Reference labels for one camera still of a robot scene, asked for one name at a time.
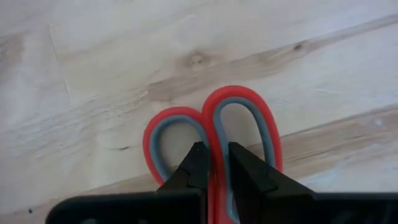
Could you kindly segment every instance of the wooden floor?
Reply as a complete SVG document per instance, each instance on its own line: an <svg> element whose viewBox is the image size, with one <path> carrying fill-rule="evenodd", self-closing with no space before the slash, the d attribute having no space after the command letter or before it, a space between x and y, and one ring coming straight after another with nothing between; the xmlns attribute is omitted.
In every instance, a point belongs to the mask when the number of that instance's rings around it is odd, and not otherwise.
<svg viewBox="0 0 398 224"><path fill-rule="evenodd" d="M290 177L398 191L398 1L2 0L0 223L43 223L73 195L155 189L148 121L229 84L271 107ZM222 117L261 151L246 109ZM196 139L167 130L171 166Z"/></svg>

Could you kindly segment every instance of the wood grain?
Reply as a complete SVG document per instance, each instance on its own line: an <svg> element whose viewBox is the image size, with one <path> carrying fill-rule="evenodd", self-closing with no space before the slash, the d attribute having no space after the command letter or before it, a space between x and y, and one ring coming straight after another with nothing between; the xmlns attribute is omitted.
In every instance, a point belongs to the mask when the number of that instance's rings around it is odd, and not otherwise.
<svg viewBox="0 0 398 224"><path fill-rule="evenodd" d="M284 169L316 191L396 191L398 168L398 105L334 121L282 137ZM262 155L262 146L248 149ZM116 194L154 190L143 175L79 194ZM0 216L1 223L43 223L59 200Z"/></svg>
<svg viewBox="0 0 398 224"><path fill-rule="evenodd" d="M386 17L398 8L387 0L156 3L153 8L154 1L125 2L52 25L73 105L96 95L186 77L219 63ZM296 9L286 12L287 5ZM88 24L102 28L85 32Z"/></svg>
<svg viewBox="0 0 398 224"><path fill-rule="evenodd" d="M243 59L221 64L211 69L191 72L183 77L168 78L149 85L150 97L155 101L167 101L185 95L204 86L219 85L225 80L229 82L255 80L277 75L291 62L329 45L353 39L357 35L398 23L398 16L387 16L358 26L338 30L312 39L279 47L274 50L254 54Z"/></svg>
<svg viewBox="0 0 398 224"><path fill-rule="evenodd" d="M0 37L0 130L70 107L46 27Z"/></svg>
<svg viewBox="0 0 398 224"><path fill-rule="evenodd" d="M131 90L1 133L0 211L147 174L143 159L131 161L143 158L152 116L146 91Z"/></svg>
<svg viewBox="0 0 398 224"><path fill-rule="evenodd" d="M0 1L0 223L42 223L74 195L154 189L148 121L200 110L229 84L267 101L291 177L396 190L397 33L391 0ZM221 118L258 151L246 109ZM170 127L162 154L176 166L196 140Z"/></svg>

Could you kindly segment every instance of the scissor handle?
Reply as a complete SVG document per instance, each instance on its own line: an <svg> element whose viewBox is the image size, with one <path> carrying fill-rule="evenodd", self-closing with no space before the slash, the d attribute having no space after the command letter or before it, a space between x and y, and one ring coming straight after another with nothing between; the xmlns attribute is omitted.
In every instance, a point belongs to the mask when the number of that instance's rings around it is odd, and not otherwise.
<svg viewBox="0 0 398 224"><path fill-rule="evenodd" d="M185 107L173 107L161 111L155 115L148 123L143 137L144 157L151 174L159 185L171 176L166 164L164 164L159 152L159 137L161 132L169 125L179 122L189 123L198 131L203 143L209 149L208 138L203 129L203 118L199 111ZM208 181L208 222L214 223L214 198L216 192L215 173L210 169Z"/></svg>
<svg viewBox="0 0 398 224"><path fill-rule="evenodd" d="M272 113L266 102L255 91L243 86L225 86L214 91L205 101L202 109L203 121L212 148L217 175L218 205L215 220L218 223L238 223L233 209L233 193L230 183L228 140L221 123L221 110L230 103L245 106L254 116L259 127L266 162L282 172L282 151L279 133Z"/></svg>

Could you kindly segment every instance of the red plastic handle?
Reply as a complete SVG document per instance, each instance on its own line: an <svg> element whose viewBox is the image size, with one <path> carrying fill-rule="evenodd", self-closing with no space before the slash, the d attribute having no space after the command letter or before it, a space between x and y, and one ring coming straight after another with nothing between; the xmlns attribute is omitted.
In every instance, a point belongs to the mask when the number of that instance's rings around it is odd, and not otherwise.
<svg viewBox="0 0 398 224"><path fill-rule="evenodd" d="M217 105L230 97L241 97L251 101L261 112L271 135L274 147L276 168L282 172L282 150L280 147L279 133L276 128L274 117L266 102L255 91L243 86L225 86L214 91L205 101L202 109L203 122L209 139L209 144L214 159L212 169L216 172L217 193L215 199L215 223L234 223L226 210L226 177L223 162L223 153L220 140L213 124L213 116Z"/></svg>

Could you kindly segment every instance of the red scissor handle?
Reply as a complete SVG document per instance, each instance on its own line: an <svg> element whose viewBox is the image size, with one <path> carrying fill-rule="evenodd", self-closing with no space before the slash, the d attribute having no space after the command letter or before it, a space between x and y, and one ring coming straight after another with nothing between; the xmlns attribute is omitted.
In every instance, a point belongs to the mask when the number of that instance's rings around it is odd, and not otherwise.
<svg viewBox="0 0 398 224"><path fill-rule="evenodd" d="M212 156L215 161L213 169L217 178L217 194L215 199L215 223L234 223L228 216L226 210L226 176L224 169L223 153L221 150L220 140L216 132L213 122L216 107L225 99L231 97L245 98L257 106L264 118L269 134L271 136L272 145L274 147L274 156L276 168L282 172L282 150L280 147L279 133L274 121L274 117L267 106L266 102L255 91L243 86L225 86L214 91L205 101L202 109L203 122L212 148Z"/></svg>
<svg viewBox="0 0 398 224"><path fill-rule="evenodd" d="M148 168L155 180L162 185L159 171L156 169L150 154L150 136L155 127L164 119L170 116L185 115L200 123L206 131L211 149L211 170L208 185L208 223L234 223L226 211L226 176L224 169L223 153L220 141L213 123L213 116L216 107L223 100L231 97L244 98L253 103L261 112L267 124L268 132L271 136L274 148L276 168L282 172L282 150L278 130L272 113L266 102L255 91L243 86L225 86L214 91L205 101L202 113L189 107L174 107L161 111L154 116L144 131L143 148L144 156Z"/></svg>

